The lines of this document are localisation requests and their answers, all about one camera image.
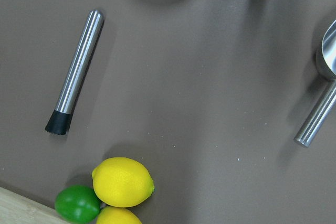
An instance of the green lime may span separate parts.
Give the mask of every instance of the green lime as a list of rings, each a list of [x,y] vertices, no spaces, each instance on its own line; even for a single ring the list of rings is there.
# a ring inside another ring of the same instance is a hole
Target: green lime
[[[66,220],[88,223],[100,212],[100,199],[87,186],[70,186],[61,191],[55,200],[55,210]]]

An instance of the lemon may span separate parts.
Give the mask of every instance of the lemon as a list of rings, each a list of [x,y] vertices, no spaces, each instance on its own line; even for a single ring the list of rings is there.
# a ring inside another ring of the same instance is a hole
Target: lemon
[[[148,170],[126,157],[104,160],[92,172],[94,192],[103,202],[115,207],[133,207],[154,191]]]
[[[119,207],[104,207],[96,224],[141,224],[141,221],[130,210]]]

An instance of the wooden cutting board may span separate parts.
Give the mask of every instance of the wooden cutting board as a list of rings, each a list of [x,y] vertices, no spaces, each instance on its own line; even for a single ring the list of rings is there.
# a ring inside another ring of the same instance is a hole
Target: wooden cutting board
[[[1,224],[69,224],[56,211],[0,187]]]

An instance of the gray countertop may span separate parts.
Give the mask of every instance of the gray countertop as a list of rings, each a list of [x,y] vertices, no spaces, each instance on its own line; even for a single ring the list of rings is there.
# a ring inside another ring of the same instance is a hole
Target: gray countertop
[[[335,0],[0,0],[0,186],[53,206],[103,159],[143,163],[151,223],[334,223],[336,122],[292,140],[327,82]],[[66,136],[44,130],[87,14],[106,21]]]

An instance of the citrus fruit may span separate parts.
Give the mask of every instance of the citrus fruit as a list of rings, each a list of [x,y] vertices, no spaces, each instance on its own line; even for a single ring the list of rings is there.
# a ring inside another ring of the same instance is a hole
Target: citrus fruit
[[[110,206],[136,206],[154,191],[154,182],[146,167],[126,157],[104,160],[93,170],[92,178],[97,196]]]
[[[126,208],[108,206],[98,215],[96,224],[141,224],[141,221]]]
[[[90,187],[70,186],[56,197],[55,210],[73,223],[88,223],[99,214],[100,200]]]

